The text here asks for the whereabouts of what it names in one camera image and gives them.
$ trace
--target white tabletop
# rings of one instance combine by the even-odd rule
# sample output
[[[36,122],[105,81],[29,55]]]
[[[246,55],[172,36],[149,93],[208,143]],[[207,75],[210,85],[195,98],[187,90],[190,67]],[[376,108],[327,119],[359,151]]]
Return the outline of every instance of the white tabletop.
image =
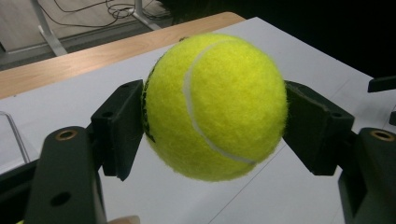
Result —
[[[370,77],[257,18],[217,32],[250,41],[275,60],[286,80],[305,84],[354,115],[354,132],[374,127],[396,133],[396,127],[388,124],[396,91],[367,93]],[[0,101],[0,111],[12,115],[31,157],[37,158],[49,133],[66,126],[88,126],[93,112],[118,86],[146,79],[169,48],[8,97]],[[6,161],[6,153],[0,152],[0,161]],[[22,162],[11,157],[9,161]],[[248,175],[207,183],[175,174],[144,138],[124,182],[101,177],[108,219],[138,215],[142,224],[335,224],[344,223],[337,186],[340,172],[313,176],[282,141]]]

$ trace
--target tennis ball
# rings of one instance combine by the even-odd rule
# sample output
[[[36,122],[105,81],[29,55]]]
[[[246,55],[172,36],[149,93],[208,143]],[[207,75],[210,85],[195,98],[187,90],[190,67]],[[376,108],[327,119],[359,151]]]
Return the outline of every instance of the tennis ball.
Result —
[[[273,61],[230,35],[195,35],[153,67],[142,95],[143,126],[174,171],[205,181],[251,171],[278,144],[285,83]]]

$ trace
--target table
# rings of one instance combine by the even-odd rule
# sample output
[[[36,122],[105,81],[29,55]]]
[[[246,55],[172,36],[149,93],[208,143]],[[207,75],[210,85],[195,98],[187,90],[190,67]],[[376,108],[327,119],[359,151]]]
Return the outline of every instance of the table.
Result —
[[[91,114],[121,84],[146,79],[185,35],[238,35],[267,52],[286,80],[299,82],[354,115],[363,127],[388,125],[395,91],[367,93],[370,77],[258,18],[223,13],[0,73],[0,110],[16,120],[29,148],[65,126],[86,127]],[[344,223],[337,179],[313,176],[281,141],[252,172],[207,183],[175,174],[142,140],[130,176],[101,174],[108,219],[139,215],[142,223]]]

